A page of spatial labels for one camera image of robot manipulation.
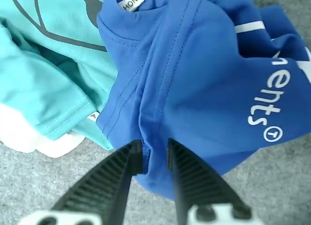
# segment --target white fabric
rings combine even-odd
[[[58,158],[76,148],[84,138],[72,131],[58,140],[50,140],[32,128],[19,111],[0,104],[0,141],[13,150],[24,153],[38,150]]]

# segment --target clothing pile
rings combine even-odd
[[[174,199],[168,138],[224,174],[259,148],[311,131],[311,52],[280,6],[1,2],[2,136],[22,142],[29,132],[32,150],[44,153],[46,141],[47,152],[64,154],[84,137],[107,150],[142,140],[138,182]]]

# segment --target teal shirt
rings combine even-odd
[[[117,71],[100,39],[103,0],[0,0],[0,103],[40,134],[70,130],[112,149],[94,121]]]

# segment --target blue fabric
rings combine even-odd
[[[224,174],[311,130],[308,49],[279,6],[251,0],[105,0],[98,26],[119,73],[97,125],[143,141],[146,189],[173,199],[168,138]],[[265,28],[238,31],[263,21]]]

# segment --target gray carpet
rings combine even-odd
[[[311,0],[255,0],[282,4],[311,46]],[[258,151],[225,176],[267,225],[311,224],[311,136]],[[59,159],[0,145],[0,225],[15,225],[54,202],[109,153],[90,141]],[[131,187],[125,225],[175,225],[173,203]]]

